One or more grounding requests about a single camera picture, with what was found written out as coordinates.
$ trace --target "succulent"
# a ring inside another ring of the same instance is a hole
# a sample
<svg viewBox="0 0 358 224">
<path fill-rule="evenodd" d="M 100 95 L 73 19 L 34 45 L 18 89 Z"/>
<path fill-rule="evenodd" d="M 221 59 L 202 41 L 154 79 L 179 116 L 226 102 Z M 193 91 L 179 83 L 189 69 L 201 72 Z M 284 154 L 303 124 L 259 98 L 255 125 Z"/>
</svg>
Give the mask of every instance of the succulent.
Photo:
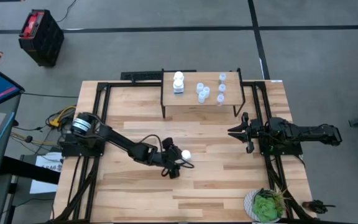
<svg viewBox="0 0 358 224">
<path fill-rule="evenodd" d="M 282 202 L 282 194 L 261 189 L 255 196 L 252 210 L 258 216 L 260 222 L 267 223 L 283 215 L 284 207 Z"/>
</svg>

